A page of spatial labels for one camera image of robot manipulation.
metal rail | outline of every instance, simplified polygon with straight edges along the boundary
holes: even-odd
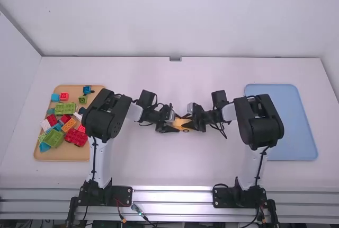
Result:
[[[151,221],[250,222],[254,209],[215,209],[210,187],[135,186],[133,202]],[[0,188],[0,219],[59,219],[67,217],[69,200],[78,189]],[[281,223],[339,224],[339,192],[267,191]],[[85,207],[78,207],[82,219]],[[121,207],[130,221],[142,218]],[[88,220],[119,220],[116,207],[89,207]]]

light blue mat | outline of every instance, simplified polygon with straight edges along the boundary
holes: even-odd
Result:
[[[272,148],[268,159],[311,161],[318,157],[298,89],[291,84],[249,84],[245,95],[269,94],[284,124],[284,137]]]

orange lego brick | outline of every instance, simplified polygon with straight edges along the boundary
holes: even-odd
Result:
[[[64,126],[61,128],[65,133],[68,132],[71,128],[75,127],[76,121],[71,118],[70,120],[67,121],[67,123],[64,124]]]

white lego brick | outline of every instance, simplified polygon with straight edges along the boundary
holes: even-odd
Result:
[[[49,124],[47,119],[44,119],[41,123],[40,123],[42,129],[44,132],[46,132],[49,128],[51,128],[51,125]]]
[[[73,115],[81,122],[83,116],[80,115],[78,112],[74,112]]]

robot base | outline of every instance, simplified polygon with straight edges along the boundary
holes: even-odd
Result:
[[[115,206],[129,207],[132,204],[132,187],[112,186],[112,180],[105,188],[97,182],[85,181],[80,188],[78,206]]]
[[[258,208],[262,205],[267,207],[267,197],[264,188],[259,186],[243,190],[238,178],[235,179],[234,187],[213,188],[214,208]]]

